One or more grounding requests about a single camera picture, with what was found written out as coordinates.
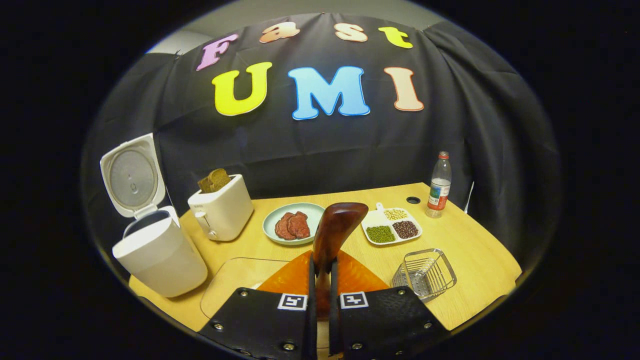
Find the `beef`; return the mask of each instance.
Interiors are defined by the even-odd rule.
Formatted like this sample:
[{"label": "beef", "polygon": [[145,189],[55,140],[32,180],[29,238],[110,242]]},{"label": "beef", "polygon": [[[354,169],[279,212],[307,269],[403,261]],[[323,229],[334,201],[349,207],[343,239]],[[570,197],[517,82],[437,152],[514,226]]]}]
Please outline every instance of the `beef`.
[{"label": "beef", "polygon": [[276,223],[276,235],[285,240],[295,240],[296,236],[289,232],[287,225],[289,219],[293,217],[292,213],[285,213],[285,215]]},{"label": "beef", "polygon": [[289,218],[287,221],[287,229],[298,239],[304,239],[311,236],[309,225],[307,225],[307,215],[300,211]]}]

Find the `wire basket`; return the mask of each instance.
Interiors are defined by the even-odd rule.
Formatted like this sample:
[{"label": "wire basket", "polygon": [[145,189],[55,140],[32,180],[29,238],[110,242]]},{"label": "wire basket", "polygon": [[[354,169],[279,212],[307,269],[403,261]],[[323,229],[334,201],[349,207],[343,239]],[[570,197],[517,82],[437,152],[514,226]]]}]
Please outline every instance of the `wire basket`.
[{"label": "wire basket", "polygon": [[427,302],[451,289],[456,282],[456,274],[445,254],[440,249],[426,249],[404,256],[391,285],[409,286],[418,298]]}]

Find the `blue letter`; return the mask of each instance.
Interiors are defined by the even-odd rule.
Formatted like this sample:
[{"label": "blue letter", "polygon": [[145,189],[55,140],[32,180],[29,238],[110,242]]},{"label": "blue letter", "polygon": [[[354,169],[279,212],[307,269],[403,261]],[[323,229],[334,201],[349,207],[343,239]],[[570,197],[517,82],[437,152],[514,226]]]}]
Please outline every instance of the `blue letter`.
[{"label": "blue letter", "polygon": [[296,120],[308,120],[318,116],[311,97],[315,97],[325,114],[331,115],[342,95],[342,105],[338,112],[343,115],[366,115],[370,112],[364,103],[360,76],[364,70],[354,66],[343,66],[335,73],[331,84],[326,83],[318,71],[312,67],[300,67],[289,71],[289,77],[296,82],[298,109],[293,112]]}]

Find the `open lid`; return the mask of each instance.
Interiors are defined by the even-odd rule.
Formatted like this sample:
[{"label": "open lid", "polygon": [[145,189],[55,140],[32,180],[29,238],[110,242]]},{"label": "open lid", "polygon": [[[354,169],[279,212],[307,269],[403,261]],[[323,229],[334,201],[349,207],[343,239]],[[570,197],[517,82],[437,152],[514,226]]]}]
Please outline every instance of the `open lid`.
[{"label": "open lid", "polygon": [[100,171],[113,206],[124,217],[138,218],[154,211],[164,199],[152,133],[107,152],[100,159]]}]

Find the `plate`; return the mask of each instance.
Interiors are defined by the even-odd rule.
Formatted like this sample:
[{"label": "plate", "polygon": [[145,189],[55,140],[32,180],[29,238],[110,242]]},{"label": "plate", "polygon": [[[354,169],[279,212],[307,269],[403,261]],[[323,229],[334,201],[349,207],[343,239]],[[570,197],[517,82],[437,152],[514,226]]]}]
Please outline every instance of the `plate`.
[{"label": "plate", "polygon": [[[403,211],[406,215],[406,217],[402,218],[402,219],[398,219],[398,220],[389,220],[387,218],[387,216],[385,215],[385,210],[399,210],[399,211]],[[418,233],[415,236],[411,236],[409,238],[403,239],[400,236],[398,236],[398,233],[396,232],[396,230],[393,227],[393,224],[396,222],[400,222],[400,221],[411,221],[413,222],[413,224],[415,225],[415,227],[418,229]],[[372,243],[373,245],[391,245],[391,244],[397,244],[397,243],[401,243],[404,241],[408,241],[408,240],[412,240],[415,238],[420,237],[420,235],[422,235],[422,228],[420,227],[420,224],[418,224],[417,221],[415,221],[415,218],[411,215],[411,213],[409,213],[409,211],[407,211],[406,209],[403,208],[388,208],[385,209],[384,206],[382,206],[382,203],[377,203],[376,204],[376,209],[370,211],[367,216],[365,216],[365,218],[362,220],[362,223],[360,223],[360,225],[362,226],[362,231],[364,232],[364,236],[367,238],[367,240],[369,240],[370,243]],[[389,226],[391,228],[391,233],[394,236],[394,241],[390,241],[388,243],[376,243],[375,241],[372,241],[369,238],[369,234],[367,234],[367,228],[368,227],[374,227],[374,226]]]},{"label": "plate", "polygon": [[[307,225],[309,226],[310,234],[308,238],[304,239],[295,239],[295,240],[285,240],[278,235],[276,235],[276,224],[280,219],[284,216],[285,213],[293,213],[295,214],[297,211],[302,211],[307,215]],[[314,241],[316,237],[316,230],[318,228],[318,223],[320,223],[320,218],[324,213],[324,208],[317,204],[312,204],[310,202],[297,202],[295,204],[289,204],[282,206],[281,208],[277,208],[273,210],[262,223],[262,230],[264,234],[271,240],[286,246],[296,246],[302,245],[306,243],[310,243]]]}]

